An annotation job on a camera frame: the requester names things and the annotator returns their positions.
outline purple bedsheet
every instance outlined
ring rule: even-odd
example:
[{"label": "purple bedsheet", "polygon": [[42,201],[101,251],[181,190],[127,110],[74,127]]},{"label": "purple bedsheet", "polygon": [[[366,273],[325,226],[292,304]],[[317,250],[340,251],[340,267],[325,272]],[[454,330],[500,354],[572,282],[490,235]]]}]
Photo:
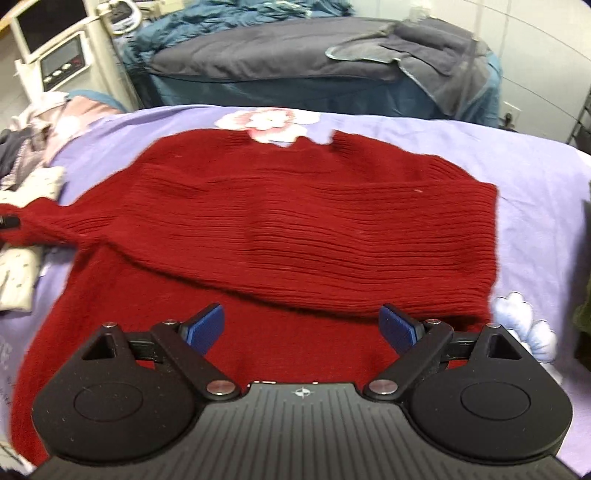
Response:
[{"label": "purple bedsheet", "polygon": [[[156,139],[213,128],[214,121],[235,110],[176,106],[98,121],[53,162],[67,169],[60,203],[72,203],[127,166]],[[564,375],[563,387],[574,406],[573,424],[559,458],[579,474],[591,470],[591,373],[572,358],[576,332],[570,322],[574,306],[583,301],[591,271],[591,232],[584,208],[589,201],[591,157],[553,141],[453,121],[324,113],[319,123],[307,127],[309,137],[318,143],[329,142],[331,132],[338,129],[413,152],[437,154],[499,187],[499,275],[493,297],[521,292],[534,306],[535,318],[547,319],[558,333],[556,367]],[[12,384],[24,352],[60,295],[72,258],[73,252],[66,249],[50,251],[50,268],[37,286],[33,313],[0,318],[0,432],[8,431]]]}]

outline folded clothing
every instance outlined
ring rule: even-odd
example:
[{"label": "folded clothing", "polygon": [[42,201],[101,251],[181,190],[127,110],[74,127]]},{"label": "folded clothing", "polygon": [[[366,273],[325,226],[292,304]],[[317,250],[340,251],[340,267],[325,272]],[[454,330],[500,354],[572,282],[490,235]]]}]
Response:
[{"label": "folded clothing", "polygon": [[[0,203],[24,207],[41,197],[57,200],[64,172],[64,167],[39,168],[25,179],[16,192],[0,192]],[[0,250],[0,310],[30,312],[33,309],[42,257],[42,247],[4,244]]]},{"label": "folded clothing", "polygon": [[226,331],[208,358],[241,384],[367,382],[396,358],[377,328],[385,302],[479,329],[495,203],[495,186],[439,157],[357,135],[283,148],[202,130],[159,140],[73,205],[0,206],[21,219],[5,240],[78,247],[21,367],[13,444],[45,458],[33,399],[114,318],[143,330],[222,303]]},{"label": "folded clothing", "polygon": [[18,150],[12,168],[0,181],[1,190],[16,190],[36,168],[48,166],[70,141],[81,136],[89,125],[119,110],[83,96],[68,99],[63,92],[47,92],[20,116],[12,128],[26,125],[31,131]]},{"label": "folded clothing", "polygon": [[0,132],[0,179],[10,173],[17,160],[22,143],[31,136],[30,128],[12,131],[5,128]]}]

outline gray blanket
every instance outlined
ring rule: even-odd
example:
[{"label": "gray blanket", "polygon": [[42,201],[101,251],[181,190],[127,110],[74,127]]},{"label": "gray blanket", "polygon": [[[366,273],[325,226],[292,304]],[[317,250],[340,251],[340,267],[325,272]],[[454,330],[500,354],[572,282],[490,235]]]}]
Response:
[{"label": "gray blanket", "polygon": [[334,60],[397,62],[448,116],[457,117],[485,90],[489,80],[483,41],[438,18],[392,22],[330,47]]},{"label": "gray blanket", "polygon": [[238,27],[165,48],[154,56],[151,68],[165,75],[232,81],[352,76],[391,82],[402,75],[393,65],[334,61],[324,54],[332,45],[373,33],[389,23],[343,17]]}]

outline red sweater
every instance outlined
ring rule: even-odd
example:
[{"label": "red sweater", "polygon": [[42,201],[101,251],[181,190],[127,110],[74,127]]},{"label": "red sweater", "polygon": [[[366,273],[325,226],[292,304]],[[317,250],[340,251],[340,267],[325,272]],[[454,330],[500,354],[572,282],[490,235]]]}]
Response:
[{"label": "red sweater", "polygon": [[33,399],[108,321],[147,330],[221,303],[226,331],[208,358],[242,385],[367,382],[396,358],[376,325],[385,302],[478,327],[495,200],[495,186],[441,158],[357,135],[283,148],[198,130],[157,141],[71,206],[0,206],[22,222],[4,240],[78,248],[21,367],[15,447],[45,458]]}]

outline electrical outlet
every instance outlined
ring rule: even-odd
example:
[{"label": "electrical outlet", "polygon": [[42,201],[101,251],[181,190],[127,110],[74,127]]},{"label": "electrical outlet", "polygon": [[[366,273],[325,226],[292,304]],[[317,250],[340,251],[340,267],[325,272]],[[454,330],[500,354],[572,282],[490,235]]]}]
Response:
[{"label": "electrical outlet", "polygon": [[520,108],[517,108],[515,105],[511,105],[510,103],[503,102],[503,113],[501,115],[501,120],[504,120],[507,114],[511,115],[511,123],[507,125],[508,127],[513,129],[517,127],[517,119],[519,118],[520,113]]}]

